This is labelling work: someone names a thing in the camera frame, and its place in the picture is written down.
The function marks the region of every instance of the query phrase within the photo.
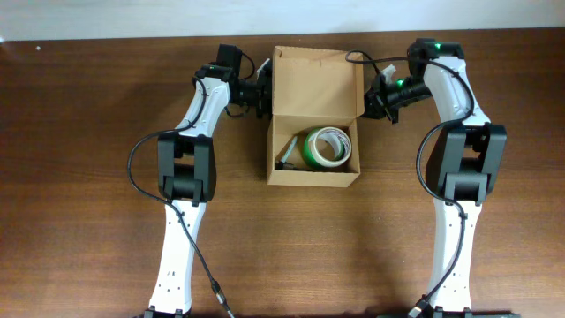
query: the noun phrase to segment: box lid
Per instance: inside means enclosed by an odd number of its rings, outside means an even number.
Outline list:
[[[363,65],[332,49],[275,47],[273,114],[359,117],[365,112]],[[360,54],[351,54],[360,60]]]

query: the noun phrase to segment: cable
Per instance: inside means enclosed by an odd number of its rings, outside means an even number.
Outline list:
[[[473,114],[473,111],[475,110],[475,99],[473,98],[473,94],[471,92],[471,89],[469,88],[467,83],[465,83],[465,81],[461,78],[459,73],[455,72],[454,70],[450,69],[449,67],[447,67],[444,64],[440,64],[440,63],[437,63],[437,62],[434,62],[434,61],[429,61],[429,60],[424,60],[424,59],[408,58],[408,57],[389,57],[389,58],[381,58],[381,59],[375,59],[375,60],[371,59],[371,60],[365,60],[365,61],[358,61],[358,60],[349,59],[349,55],[351,53],[361,53],[361,54],[365,55],[366,57],[368,57],[368,55],[365,52],[360,51],[360,50],[349,51],[345,55],[345,60],[347,62],[350,62],[350,63],[353,63],[353,64],[376,64],[376,63],[386,63],[386,62],[408,61],[408,62],[415,62],[415,63],[421,63],[421,64],[430,64],[430,65],[440,67],[441,69],[443,69],[443,70],[449,72],[451,75],[453,75],[453,77],[455,77],[459,81],[459,83],[461,83],[461,85],[463,86],[463,88],[465,90],[465,93],[469,96],[470,108],[469,108],[469,111],[465,114],[465,116],[463,116],[462,118],[452,119],[452,120],[440,123],[439,125],[436,125],[434,128],[432,128],[432,130],[430,130],[426,134],[424,139],[422,139],[422,142],[420,143],[420,146],[418,148],[418,153],[416,154],[416,174],[418,175],[418,181],[420,182],[420,184],[422,185],[424,190],[426,190],[426,192],[428,192],[430,195],[432,195],[435,199],[444,201],[447,204],[455,205],[457,207],[457,210],[459,211],[459,217],[461,218],[461,230],[459,232],[459,241],[457,242],[455,257],[454,257],[453,261],[451,262],[451,265],[449,266],[448,271],[445,273],[445,275],[432,288],[432,290],[430,292],[428,292],[422,298],[422,300],[425,303],[429,303],[432,296],[441,288],[441,286],[443,285],[445,280],[448,279],[449,275],[451,275],[451,272],[455,268],[457,261],[459,261],[459,255],[461,254],[461,250],[463,249],[463,237],[464,237],[464,234],[465,234],[465,220],[467,219],[467,215],[465,214],[463,207],[461,206],[461,204],[459,204],[459,202],[452,200],[452,199],[441,197],[440,195],[434,193],[429,188],[429,186],[427,186],[427,184],[424,180],[424,177],[422,176],[422,170],[421,170],[422,153],[424,151],[424,147],[426,146],[426,143],[430,140],[430,138],[433,136],[434,133],[436,133],[437,131],[439,131],[441,128],[443,128],[445,126],[454,125],[454,124],[461,124],[465,119],[469,118]]]
[[[220,301],[220,304],[224,307],[224,309],[226,310],[226,312],[228,313],[230,318],[233,318],[234,315],[231,312],[230,307],[228,306],[228,303],[227,303],[225,296],[223,295],[222,288],[220,287],[218,282],[212,276],[212,273],[210,272],[210,269],[208,268],[208,265],[206,264],[206,261],[204,260],[204,256],[202,255],[202,253],[198,249],[198,246],[196,245],[196,242],[194,242],[194,239],[192,239],[191,234],[188,232],[188,229],[186,228],[185,222],[183,220],[183,215],[181,214],[181,212],[178,210],[177,207],[175,207],[172,204],[172,200],[164,200],[163,198],[160,198],[160,197],[158,197],[154,194],[151,194],[151,193],[141,189],[139,187],[139,185],[137,183],[135,183],[135,180],[133,180],[133,175],[132,175],[133,156],[135,155],[135,152],[137,151],[139,146],[144,144],[146,141],[148,141],[152,138],[158,137],[158,136],[160,136],[164,133],[179,133],[179,132],[191,129],[191,128],[194,127],[194,124],[196,124],[198,122],[198,119],[200,118],[200,115],[202,115],[202,111],[204,110],[204,105],[206,104],[207,92],[206,92],[206,87],[204,86],[204,83],[202,82],[202,80],[199,79],[199,78],[196,78],[196,77],[194,79],[202,87],[202,103],[200,104],[200,108],[199,108],[198,113],[196,114],[196,117],[194,118],[194,120],[193,121],[189,120],[188,125],[186,125],[184,127],[176,128],[176,129],[170,129],[170,130],[164,130],[164,131],[159,131],[159,132],[152,132],[152,133],[148,134],[147,136],[143,137],[141,140],[139,140],[135,144],[135,146],[133,146],[132,151],[130,151],[130,155],[129,155],[128,160],[127,160],[127,177],[130,180],[130,184],[132,184],[133,188],[135,190],[137,190],[139,193],[145,195],[146,197],[148,197],[150,199],[156,200],[156,201],[166,205],[167,207],[172,208],[173,211],[175,211],[175,214],[178,217],[178,221],[183,228],[183,232],[185,233],[186,237],[188,238],[188,241],[190,242],[192,248],[194,249],[194,252],[196,253],[196,255],[198,255],[198,258],[200,259],[200,262],[202,263],[202,267],[206,271],[206,275],[208,276],[208,279],[210,280],[214,294],[216,295],[216,297]]]
[[[253,62],[253,60],[247,54],[245,54],[244,52],[241,52],[241,54],[244,57],[246,57],[249,60],[249,62],[251,62],[251,67],[252,67],[251,73],[249,75],[247,75],[246,77],[242,78],[242,80],[248,80],[253,76],[253,74],[255,74],[255,62]]]
[[[361,53],[361,54],[362,54],[363,56],[365,56],[367,59],[366,59],[365,61],[358,61],[358,60],[349,59],[349,56],[350,56],[351,53]],[[369,56],[369,54],[367,54],[366,52],[364,52],[364,51],[362,51],[362,50],[360,50],[360,49],[354,49],[354,50],[351,50],[351,51],[347,52],[347,54],[345,55],[345,60],[346,60],[347,62],[350,62],[350,63],[353,63],[353,64],[371,64],[371,65],[373,66],[373,68],[374,68],[374,71],[377,73],[377,75],[380,74],[379,67],[377,67],[377,63],[380,63],[380,62],[379,62],[380,60],[373,60],[373,59]]]
[[[249,106],[249,104],[247,104],[245,110],[242,111],[242,112],[240,112],[239,114],[236,114],[236,115],[234,115],[234,114],[232,114],[232,113],[230,112],[230,105],[229,105],[229,104],[228,104],[228,106],[224,107],[223,109],[226,111],[226,114],[227,114],[229,117],[232,117],[232,118],[241,118],[241,117],[247,116],[247,114],[249,113],[249,109],[250,109],[250,108],[251,108],[251,107]]]

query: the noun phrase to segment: open cardboard box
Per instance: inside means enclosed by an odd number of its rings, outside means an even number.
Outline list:
[[[346,187],[361,173],[356,118],[365,111],[363,66],[346,62],[345,53],[275,47],[273,120],[267,137],[269,185]],[[284,156],[295,135],[302,138],[287,162],[308,169],[301,155],[305,136],[313,128],[326,126],[340,128],[350,136],[351,156],[342,167],[324,171],[275,169],[275,162]]]

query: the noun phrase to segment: green tape roll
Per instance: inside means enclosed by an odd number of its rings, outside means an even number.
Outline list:
[[[325,140],[334,149],[334,159],[323,157],[318,151],[316,140]],[[351,140],[347,133],[334,127],[314,128],[306,136],[302,157],[315,170],[342,165],[351,156]]]

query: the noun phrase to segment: wooden table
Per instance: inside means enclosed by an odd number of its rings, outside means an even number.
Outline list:
[[[479,103],[508,130],[474,241],[473,308],[562,314],[565,29],[537,29],[3,43],[0,315],[132,317],[147,307],[163,206],[133,191],[125,161],[141,136],[178,123],[191,76],[218,43],[260,63],[277,44],[402,56],[422,36],[462,43]],[[268,121],[222,115],[217,190],[199,243],[233,310],[410,307],[432,267],[433,204],[414,158],[436,114],[427,100],[402,109],[398,125],[360,119],[362,174],[346,189],[267,185]],[[151,143],[134,165],[152,191],[155,154]],[[195,314],[223,314],[199,263],[192,287]]]

